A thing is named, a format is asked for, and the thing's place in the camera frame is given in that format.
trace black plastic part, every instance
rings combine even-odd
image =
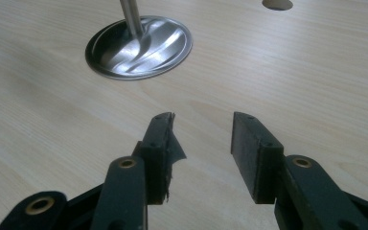
[[[368,229],[368,219],[314,160],[288,156],[280,176],[304,229]]]
[[[0,230],[64,229],[67,199],[59,192],[41,192],[18,203],[0,224]]]
[[[231,153],[255,203],[274,203],[283,150],[283,145],[257,118],[235,112]]]
[[[127,156],[113,161],[95,210],[91,230],[148,229],[145,163]]]
[[[89,229],[102,188],[103,185],[99,185],[68,201],[68,229]]]
[[[173,120],[171,112],[155,116],[132,154],[145,161],[148,204],[163,204],[169,196],[173,163],[186,158],[173,134]]]

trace wooden table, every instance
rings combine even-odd
[[[142,15],[185,24],[194,47],[159,77],[100,77],[84,50],[123,19],[115,0],[0,0],[0,221],[26,196],[73,198],[130,155],[150,119],[176,114],[188,159],[149,229],[276,229],[230,154],[234,111],[258,117],[285,146],[368,200],[368,0],[139,0]]]

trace shiny metal disc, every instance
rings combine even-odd
[[[93,70],[116,80],[146,79],[173,69],[190,54],[193,39],[184,25],[160,16],[140,18],[140,36],[131,36],[122,20],[91,38],[85,57]]]

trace light wood surface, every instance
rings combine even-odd
[[[34,193],[102,183],[166,111],[188,159],[173,166],[170,201],[149,207],[149,229],[278,229],[230,154],[234,111],[368,200],[368,0],[292,3],[138,0],[141,15],[185,24],[194,47],[166,74],[116,81],[84,50],[123,19],[117,0],[0,0],[0,221]]]

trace screw hole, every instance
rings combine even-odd
[[[311,161],[303,159],[303,158],[294,158],[292,162],[301,168],[310,168],[312,166]]]
[[[273,11],[288,11],[293,4],[289,0],[263,0],[262,4]]]
[[[127,169],[127,168],[133,167],[135,164],[136,164],[136,161],[127,159],[127,160],[121,161],[119,163],[119,167]]]
[[[26,207],[26,214],[37,215],[46,212],[55,204],[51,196],[40,197],[29,203]]]

